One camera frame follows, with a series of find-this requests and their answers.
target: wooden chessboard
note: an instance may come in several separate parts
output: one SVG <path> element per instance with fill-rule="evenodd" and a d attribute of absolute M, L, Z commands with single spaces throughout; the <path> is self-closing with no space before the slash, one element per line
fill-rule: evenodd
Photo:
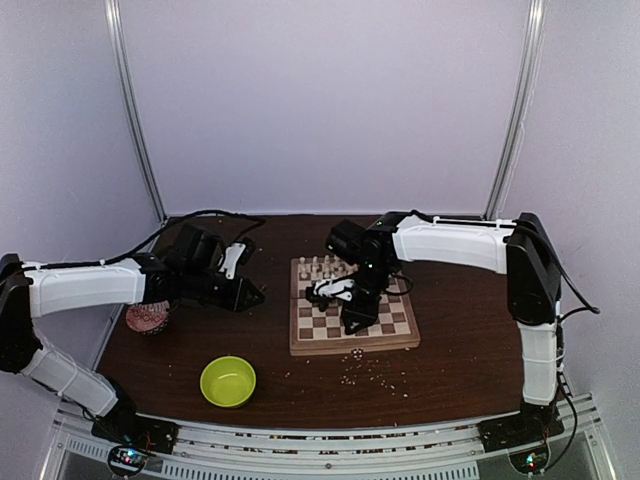
<path fill-rule="evenodd" d="M 314 281 L 347 275 L 354 271 L 335 257 L 301 258 L 291 261 L 291 309 L 289 351 L 293 356 L 334 355 L 363 351 L 398 350 L 420 344 L 420 332 L 408 295 L 383 294 L 379 316 L 369 328 L 346 335 L 340 320 L 341 305 L 334 301 L 321 312 L 304 298 L 306 287 Z M 402 279 L 392 279 L 389 291 L 401 292 L 407 285 Z"/>

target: chessboard square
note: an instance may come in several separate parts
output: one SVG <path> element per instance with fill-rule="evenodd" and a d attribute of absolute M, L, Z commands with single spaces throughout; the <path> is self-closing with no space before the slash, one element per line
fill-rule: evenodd
<path fill-rule="evenodd" d="M 381 324 L 393 323 L 393 317 L 390 313 L 381 313 L 380 315 L 378 315 L 378 321 Z"/>
<path fill-rule="evenodd" d="M 340 328 L 340 317 L 327 317 L 327 327 Z"/>
<path fill-rule="evenodd" d="M 313 329 L 313 338 L 316 340 L 326 340 L 327 339 L 327 329 L 324 327 L 314 328 Z"/>
<path fill-rule="evenodd" d="M 340 327 L 329 327 L 327 328 L 327 337 L 328 338 L 340 338 L 342 336 L 342 332 Z"/>
<path fill-rule="evenodd" d="M 402 303 L 391 303 L 389 308 L 391 308 L 391 313 L 404 312 L 404 304 Z"/>
<path fill-rule="evenodd" d="M 385 323 L 381 325 L 381 328 L 383 335 L 393 335 L 396 333 L 396 327 L 393 326 L 393 323 Z"/>
<path fill-rule="evenodd" d="M 367 330 L 369 330 L 370 337 L 379 337 L 382 335 L 382 327 L 379 323 L 371 325 Z"/>
<path fill-rule="evenodd" d="M 298 328 L 313 328 L 313 318 L 311 317 L 299 318 Z"/>
<path fill-rule="evenodd" d="M 298 330 L 300 340 L 313 340 L 313 328 L 301 328 Z"/>
<path fill-rule="evenodd" d="M 393 328 L 395 328 L 398 335 L 408 335 L 411 333 L 411 326 L 407 322 L 394 323 Z"/>

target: green bowl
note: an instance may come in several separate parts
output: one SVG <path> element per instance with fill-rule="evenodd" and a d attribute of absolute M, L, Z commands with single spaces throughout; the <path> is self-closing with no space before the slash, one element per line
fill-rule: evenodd
<path fill-rule="evenodd" d="M 200 390 L 217 407 L 238 408 L 249 401 L 256 388 L 256 372 L 240 357 L 220 357 L 200 375 Z"/>

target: wooden tabletop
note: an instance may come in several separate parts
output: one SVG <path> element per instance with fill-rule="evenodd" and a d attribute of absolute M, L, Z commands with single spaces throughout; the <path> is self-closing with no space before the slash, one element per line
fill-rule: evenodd
<path fill-rule="evenodd" d="M 115 378 L 142 413 L 229 425 L 377 427 L 517 410 L 520 338 L 507 313 L 505 278 L 489 271 L 431 262 L 404 267 L 415 284 L 410 296 L 422 335 L 416 349 L 365 352 L 359 362 L 344 355 L 289 354 L 291 259 L 324 255 L 329 229 L 340 220 L 269 218 L 250 234 L 259 250 L 240 270 L 266 287 L 263 305 L 243 313 L 181 306 L 154 337 L 134 333 L 120 319 L 98 371 Z M 366 226 L 374 218 L 353 220 Z M 194 223 L 227 241 L 245 225 L 218 218 Z M 177 230 L 167 232 L 158 247 Z M 211 405 L 199 388 L 202 369 L 229 354 L 248 360 L 258 377 L 251 401 L 237 410 Z M 341 383 L 345 377 L 355 385 Z"/>

